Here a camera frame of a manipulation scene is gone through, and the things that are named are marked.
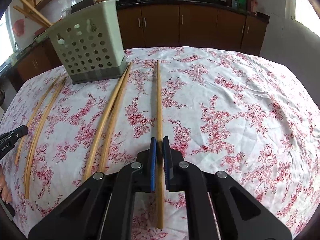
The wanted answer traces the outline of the person left hand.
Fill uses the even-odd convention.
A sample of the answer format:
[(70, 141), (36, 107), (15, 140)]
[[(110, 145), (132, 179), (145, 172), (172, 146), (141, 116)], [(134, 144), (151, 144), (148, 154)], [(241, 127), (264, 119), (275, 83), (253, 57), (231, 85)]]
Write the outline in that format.
[(5, 180), (5, 175), (1, 165), (0, 165), (0, 191), (1, 191), (1, 199), (3, 200), (3, 202), (9, 204), (12, 201), (12, 196), (9, 191), (7, 182)]

